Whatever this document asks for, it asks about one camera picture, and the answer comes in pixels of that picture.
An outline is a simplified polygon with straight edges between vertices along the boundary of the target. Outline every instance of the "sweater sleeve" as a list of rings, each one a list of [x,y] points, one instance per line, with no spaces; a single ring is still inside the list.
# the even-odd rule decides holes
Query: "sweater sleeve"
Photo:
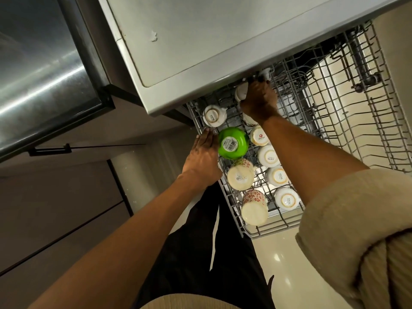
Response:
[[[383,169],[333,182],[305,210],[296,240],[350,304],[412,303],[412,178]]]

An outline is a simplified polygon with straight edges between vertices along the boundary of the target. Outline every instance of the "green cup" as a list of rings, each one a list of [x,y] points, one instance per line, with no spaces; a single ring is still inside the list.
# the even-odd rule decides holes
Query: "green cup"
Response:
[[[241,129],[229,127],[219,132],[219,155],[226,159],[238,159],[249,148],[248,135]]]

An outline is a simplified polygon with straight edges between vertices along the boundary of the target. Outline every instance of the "dishwasher rack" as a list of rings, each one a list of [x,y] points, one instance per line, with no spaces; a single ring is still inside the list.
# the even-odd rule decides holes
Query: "dishwasher rack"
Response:
[[[383,167],[412,173],[411,133],[394,90],[389,71],[371,22],[352,28],[327,41],[268,66],[272,88],[278,93],[279,113],[303,130],[336,145],[371,168]],[[234,82],[188,103],[199,133],[206,125],[207,105],[227,108],[220,131],[237,126],[250,133],[241,118]],[[242,236],[259,238],[296,227],[304,205],[284,211],[274,203],[276,187],[257,162],[260,147],[250,144],[245,158],[258,166],[254,189],[268,199],[269,219],[255,227],[242,219],[244,192],[233,190],[226,178],[232,161],[219,158],[223,170],[220,185]]]

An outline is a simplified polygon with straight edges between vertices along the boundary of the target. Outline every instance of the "upper dishwasher rack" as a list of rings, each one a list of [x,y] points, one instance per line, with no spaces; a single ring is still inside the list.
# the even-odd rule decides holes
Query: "upper dishwasher rack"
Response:
[[[268,67],[283,117],[369,167],[412,172],[410,130],[372,23],[352,28]],[[238,84],[188,103],[199,133],[206,127],[202,114],[210,104],[227,108],[227,120],[218,131],[236,126],[250,133],[234,99]],[[251,143],[245,155],[255,165],[258,149]],[[242,236],[258,238],[299,225],[303,204],[289,212],[276,207],[277,188],[268,184],[266,168],[262,166],[255,173],[253,188],[265,193],[270,218],[259,227],[247,225],[240,215],[243,192],[233,190],[227,183],[226,173],[232,161],[220,157],[219,164],[224,172],[220,184]]]

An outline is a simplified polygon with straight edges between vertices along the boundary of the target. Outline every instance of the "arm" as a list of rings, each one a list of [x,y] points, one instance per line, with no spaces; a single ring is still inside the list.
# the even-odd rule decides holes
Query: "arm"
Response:
[[[176,220],[193,197],[222,176],[217,152],[218,137],[206,130],[171,187],[85,254],[29,308],[130,308]]]
[[[276,100],[269,82],[253,81],[241,107],[262,126],[305,205],[330,183],[368,169],[344,150],[282,118],[273,106]]]

